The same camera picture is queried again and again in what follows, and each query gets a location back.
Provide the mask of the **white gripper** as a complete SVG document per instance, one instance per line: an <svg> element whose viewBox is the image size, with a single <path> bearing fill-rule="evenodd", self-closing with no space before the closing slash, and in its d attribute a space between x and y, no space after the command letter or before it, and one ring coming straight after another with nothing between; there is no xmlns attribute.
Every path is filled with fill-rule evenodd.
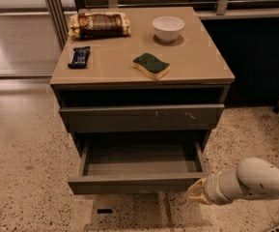
<svg viewBox="0 0 279 232"><path fill-rule="evenodd" d="M220 177L223 174L222 171L211 173L208 177L201 178L196 181L186 191L187 197L194 201L204 205L227 205L231 201L224 195L220 187Z"/></svg>

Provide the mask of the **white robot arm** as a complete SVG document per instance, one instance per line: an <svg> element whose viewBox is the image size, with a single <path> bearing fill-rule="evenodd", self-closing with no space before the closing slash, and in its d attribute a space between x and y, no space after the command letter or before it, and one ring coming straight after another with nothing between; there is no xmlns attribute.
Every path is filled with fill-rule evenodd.
<svg viewBox="0 0 279 232"><path fill-rule="evenodd" d="M279 198L279 168L264 159L242 159L237 167L201 178L187 190L192 201L227 205L236 200Z"/></svg>

